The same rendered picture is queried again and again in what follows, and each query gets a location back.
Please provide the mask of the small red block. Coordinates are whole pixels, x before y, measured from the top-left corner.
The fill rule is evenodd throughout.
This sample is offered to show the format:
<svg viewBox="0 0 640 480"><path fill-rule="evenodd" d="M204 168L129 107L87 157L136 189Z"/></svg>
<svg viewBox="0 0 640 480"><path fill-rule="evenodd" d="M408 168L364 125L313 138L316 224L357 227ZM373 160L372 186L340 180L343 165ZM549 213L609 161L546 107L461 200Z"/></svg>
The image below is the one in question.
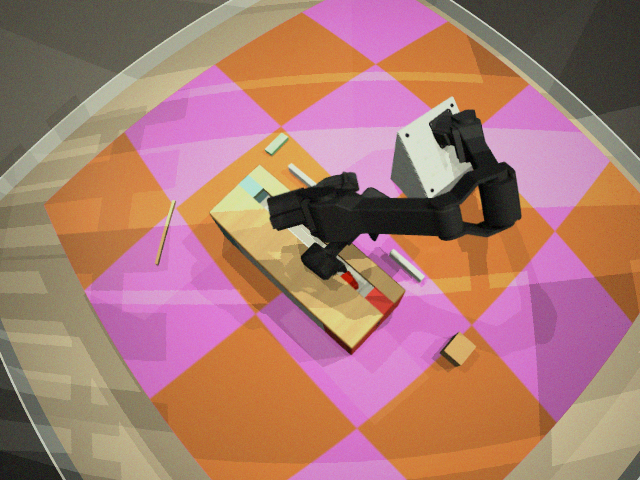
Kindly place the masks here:
<svg viewBox="0 0 640 480"><path fill-rule="evenodd" d="M347 271L346 273L344 273L340 277L342 277L350 286L354 287L356 290L359 288L359 284L354 279L354 277L352 276L350 271Z"/></svg>

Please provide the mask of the green rectangular block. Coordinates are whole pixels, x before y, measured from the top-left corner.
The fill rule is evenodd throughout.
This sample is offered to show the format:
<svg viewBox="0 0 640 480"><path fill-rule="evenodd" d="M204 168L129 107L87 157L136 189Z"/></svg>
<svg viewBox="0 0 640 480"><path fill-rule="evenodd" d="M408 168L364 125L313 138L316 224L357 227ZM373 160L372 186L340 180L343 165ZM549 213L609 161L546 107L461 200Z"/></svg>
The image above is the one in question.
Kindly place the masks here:
<svg viewBox="0 0 640 480"><path fill-rule="evenodd" d="M288 136L286 136L284 133L279 134L275 138L275 140L268 147L265 148L265 152L267 152L272 157L279 150L279 148L288 140L289 140Z"/></svg>

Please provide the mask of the tan wooden stick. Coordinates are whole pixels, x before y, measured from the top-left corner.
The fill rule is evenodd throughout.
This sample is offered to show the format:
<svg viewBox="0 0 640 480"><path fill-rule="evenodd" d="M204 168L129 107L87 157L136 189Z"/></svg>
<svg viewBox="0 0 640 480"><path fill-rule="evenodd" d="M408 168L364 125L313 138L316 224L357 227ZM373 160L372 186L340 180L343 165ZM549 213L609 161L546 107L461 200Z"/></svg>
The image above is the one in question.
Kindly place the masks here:
<svg viewBox="0 0 640 480"><path fill-rule="evenodd" d="M169 230L169 223L170 223L170 220L172 218L172 214L173 214L175 206L176 206L176 201L172 200L171 208L169 210L169 213L168 213L168 216L167 216L167 219L166 219L166 222L165 222L165 228L164 228L161 240L160 240L160 246L158 248L157 257L156 257L156 260L155 260L155 264L156 265L159 265L159 262L160 262L160 259L161 259L161 254L162 254L162 250L163 250L163 247L164 247L165 238L166 238L166 235L167 235L168 230Z"/></svg>

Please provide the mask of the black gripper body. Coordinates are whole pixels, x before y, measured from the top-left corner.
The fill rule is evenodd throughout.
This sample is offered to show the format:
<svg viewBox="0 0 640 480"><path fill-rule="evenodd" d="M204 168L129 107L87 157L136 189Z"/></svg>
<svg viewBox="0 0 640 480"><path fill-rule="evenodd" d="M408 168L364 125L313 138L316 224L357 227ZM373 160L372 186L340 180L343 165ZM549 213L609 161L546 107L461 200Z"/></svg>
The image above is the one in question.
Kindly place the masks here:
<svg viewBox="0 0 640 480"><path fill-rule="evenodd" d="M389 198L389 196L372 187L367 188L361 194L361 196L363 198ZM356 236L349 242L341 242L336 244L329 243L325 248L314 242L301 255L301 261L307 268L309 268L322 280L328 280L340 266L340 262L336 256L347 245L350 246L358 236Z"/></svg>

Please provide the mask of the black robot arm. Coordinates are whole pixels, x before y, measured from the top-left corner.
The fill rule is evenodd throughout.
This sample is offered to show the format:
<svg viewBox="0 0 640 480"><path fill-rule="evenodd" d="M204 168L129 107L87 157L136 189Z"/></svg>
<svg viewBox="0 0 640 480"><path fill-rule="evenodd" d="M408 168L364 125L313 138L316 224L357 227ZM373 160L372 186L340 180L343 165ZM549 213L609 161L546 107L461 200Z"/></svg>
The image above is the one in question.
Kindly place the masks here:
<svg viewBox="0 0 640 480"><path fill-rule="evenodd" d="M434 198L363 198L357 193L356 173L344 171L315 186L268 198L272 228L303 224L312 236L336 244L368 233L451 241L466 234L489 237L514 226L522 218L515 170L505 161L497 162L475 110L453 115L446 109L429 126L440 148L453 145L459 163L471 162L474 169L449 192ZM459 204L477 187L484 221L464 222Z"/></svg>

